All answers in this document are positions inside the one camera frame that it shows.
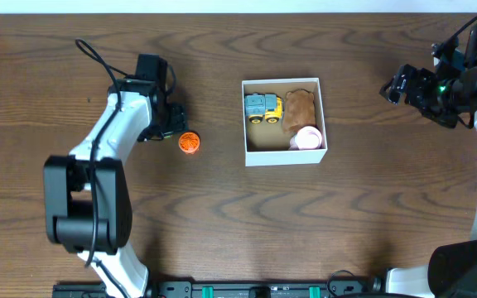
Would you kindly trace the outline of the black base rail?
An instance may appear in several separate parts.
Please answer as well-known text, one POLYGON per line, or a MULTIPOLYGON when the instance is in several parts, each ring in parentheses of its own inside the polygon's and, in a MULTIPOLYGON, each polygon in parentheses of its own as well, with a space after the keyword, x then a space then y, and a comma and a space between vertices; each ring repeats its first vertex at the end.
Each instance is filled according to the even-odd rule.
POLYGON ((323 282, 190 282, 104 281, 60 283, 54 298, 143 297, 143 298, 330 298, 376 297, 384 293, 381 281, 359 277, 335 277, 323 282))

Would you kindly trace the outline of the brown plush bear toy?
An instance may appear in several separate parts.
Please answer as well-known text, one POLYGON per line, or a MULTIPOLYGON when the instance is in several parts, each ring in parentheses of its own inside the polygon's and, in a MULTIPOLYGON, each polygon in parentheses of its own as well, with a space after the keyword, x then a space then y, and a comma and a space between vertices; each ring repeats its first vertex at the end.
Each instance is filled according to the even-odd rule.
POLYGON ((284 102, 282 130, 294 133, 306 126, 316 125, 314 94, 304 89, 287 92, 284 102))

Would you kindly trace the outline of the yellow grey toy truck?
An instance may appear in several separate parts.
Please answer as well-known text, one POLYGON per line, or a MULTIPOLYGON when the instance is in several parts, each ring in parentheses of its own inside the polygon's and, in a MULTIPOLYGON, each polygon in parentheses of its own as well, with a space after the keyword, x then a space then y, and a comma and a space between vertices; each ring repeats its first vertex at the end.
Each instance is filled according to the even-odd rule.
POLYGON ((252 124, 262 121, 278 123, 283 119, 283 99, 276 94, 247 94, 244 98, 244 114, 252 124))

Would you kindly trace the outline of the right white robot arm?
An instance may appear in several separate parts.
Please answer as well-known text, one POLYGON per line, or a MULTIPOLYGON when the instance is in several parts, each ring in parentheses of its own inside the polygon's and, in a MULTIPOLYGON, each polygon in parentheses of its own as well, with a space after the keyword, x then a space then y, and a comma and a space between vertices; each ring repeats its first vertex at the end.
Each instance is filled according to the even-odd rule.
MULTIPOLYGON (((466 127, 477 133, 477 65, 453 67, 441 61, 433 72, 404 65, 380 94, 391 103, 404 99, 447 128, 467 113, 466 127)), ((438 247, 424 266, 388 270, 384 290, 397 296, 477 297, 477 203, 468 241, 438 247)))

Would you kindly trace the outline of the orange mesh ball toy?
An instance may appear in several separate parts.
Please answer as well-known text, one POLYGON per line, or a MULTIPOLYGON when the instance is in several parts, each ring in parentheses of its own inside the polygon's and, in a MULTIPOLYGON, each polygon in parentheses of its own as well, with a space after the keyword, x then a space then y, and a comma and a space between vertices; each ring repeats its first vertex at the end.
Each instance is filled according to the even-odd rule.
POLYGON ((200 137, 196 132, 184 132, 179 137, 178 146, 185 154, 195 154, 200 149, 200 137))

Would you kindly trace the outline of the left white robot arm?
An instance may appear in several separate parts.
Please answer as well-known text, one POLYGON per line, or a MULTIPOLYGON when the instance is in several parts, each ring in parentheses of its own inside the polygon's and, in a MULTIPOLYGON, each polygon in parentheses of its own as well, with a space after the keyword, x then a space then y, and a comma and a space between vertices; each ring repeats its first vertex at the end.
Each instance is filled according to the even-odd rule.
POLYGON ((129 237, 133 211, 124 165, 137 142, 172 134, 183 120, 157 80, 118 79, 86 138, 43 167, 47 237, 86 261, 99 284, 55 285, 54 297, 150 297, 150 272, 129 237))

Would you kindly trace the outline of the white cardboard box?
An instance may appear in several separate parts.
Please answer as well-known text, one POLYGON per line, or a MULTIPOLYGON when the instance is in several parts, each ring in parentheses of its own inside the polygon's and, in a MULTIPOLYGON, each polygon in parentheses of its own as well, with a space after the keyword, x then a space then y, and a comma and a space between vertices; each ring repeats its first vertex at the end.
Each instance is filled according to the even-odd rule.
POLYGON ((243 136, 246 166, 280 166, 315 164, 321 162, 328 150, 325 130, 323 102, 320 80, 317 78, 299 79, 258 79, 242 82, 243 95, 243 136), (316 150, 290 150, 290 140, 296 132, 285 133, 282 130, 283 119, 278 123, 252 124, 244 114, 244 98, 247 94, 276 94, 283 99, 283 108, 287 92, 304 89, 314 94, 316 125, 322 134, 322 146, 316 150))

